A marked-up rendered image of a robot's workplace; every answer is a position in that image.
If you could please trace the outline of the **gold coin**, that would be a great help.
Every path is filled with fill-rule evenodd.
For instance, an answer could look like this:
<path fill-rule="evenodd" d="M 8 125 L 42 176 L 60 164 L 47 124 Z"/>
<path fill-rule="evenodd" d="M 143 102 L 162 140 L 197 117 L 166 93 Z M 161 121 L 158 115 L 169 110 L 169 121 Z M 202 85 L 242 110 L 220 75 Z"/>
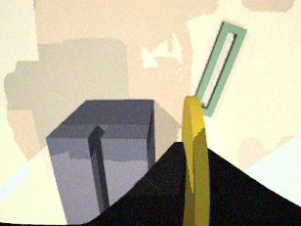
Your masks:
<path fill-rule="evenodd" d="M 185 145 L 186 207 L 182 226 L 209 226 L 209 153 L 205 121 L 197 96 L 185 96 L 182 109 L 181 143 Z"/>

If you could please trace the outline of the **green rectangular frame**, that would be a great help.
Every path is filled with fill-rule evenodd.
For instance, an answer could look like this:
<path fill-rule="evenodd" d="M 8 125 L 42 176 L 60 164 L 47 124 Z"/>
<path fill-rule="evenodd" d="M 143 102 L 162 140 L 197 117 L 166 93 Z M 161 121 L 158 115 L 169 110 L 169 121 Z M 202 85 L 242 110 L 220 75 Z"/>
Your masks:
<path fill-rule="evenodd" d="M 195 89 L 194 95 L 198 97 L 200 104 L 203 94 L 205 94 L 205 90 L 207 89 L 207 85 L 209 85 L 211 80 L 211 76 L 213 76 L 215 64 L 217 64 L 219 54 L 221 54 L 223 46 L 225 46 L 227 34 L 233 33 L 235 37 L 233 42 L 231 42 L 229 56 L 226 57 L 225 63 L 222 65 L 217 84 L 215 84 L 215 88 L 213 93 L 211 93 L 209 102 L 207 102 L 206 106 L 201 105 L 203 115 L 209 117 L 213 116 L 214 110 L 217 108 L 219 98 L 221 98 L 223 94 L 223 88 L 225 88 L 227 78 L 229 78 L 231 69 L 233 69 L 235 61 L 237 60 L 237 53 L 241 48 L 242 42 L 244 42 L 244 37 L 247 30 L 248 29 L 242 28 L 242 26 L 222 21 L 221 30 L 219 30 L 218 36 L 215 38 L 213 49 L 211 49 L 210 52 L 209 61 L 207 61 L 201 81 L 199 81 L 197 89 Z"/>

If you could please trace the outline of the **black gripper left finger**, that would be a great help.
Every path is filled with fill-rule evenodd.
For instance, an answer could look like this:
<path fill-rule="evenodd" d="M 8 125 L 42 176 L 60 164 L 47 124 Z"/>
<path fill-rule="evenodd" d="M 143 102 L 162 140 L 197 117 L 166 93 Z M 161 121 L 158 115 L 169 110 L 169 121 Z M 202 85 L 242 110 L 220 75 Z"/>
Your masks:
<path fill-rule="evenodd" d="M 182 226 L 186 167 L 185 145 L 173 143 L 130 192 L 91 222 L 67 225 L 0 222 L 0 226 Z"/>

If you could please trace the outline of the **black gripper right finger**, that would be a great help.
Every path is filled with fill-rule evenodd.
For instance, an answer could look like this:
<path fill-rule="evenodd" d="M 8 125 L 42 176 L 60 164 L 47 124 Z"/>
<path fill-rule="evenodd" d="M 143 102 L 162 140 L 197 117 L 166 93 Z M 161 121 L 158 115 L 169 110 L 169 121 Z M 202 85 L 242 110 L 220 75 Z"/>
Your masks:
<path fill-rule="evenodd" d="M 209 153 L 209 226 L 301 226 L 300 204 L 267 189 L 236 165 Z"/>

